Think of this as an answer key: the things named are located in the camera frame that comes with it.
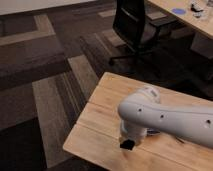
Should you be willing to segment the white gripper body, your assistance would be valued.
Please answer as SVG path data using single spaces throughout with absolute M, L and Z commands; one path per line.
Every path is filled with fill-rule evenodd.
M 147 129 L 133 124 L 128 121 L 122 120 L 120 123 L 120 141 L 131 140 L 135 144 L 140 144 L 141 141 L 147 136 Z

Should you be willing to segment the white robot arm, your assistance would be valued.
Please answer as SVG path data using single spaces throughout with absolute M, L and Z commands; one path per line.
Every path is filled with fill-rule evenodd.
M 160 102 L 156 88 L 144 86 L 119 103 L 118 114 L 120 134 L 135 143 L 153 128 L 213 148 L 213 107 L 168 106 Z

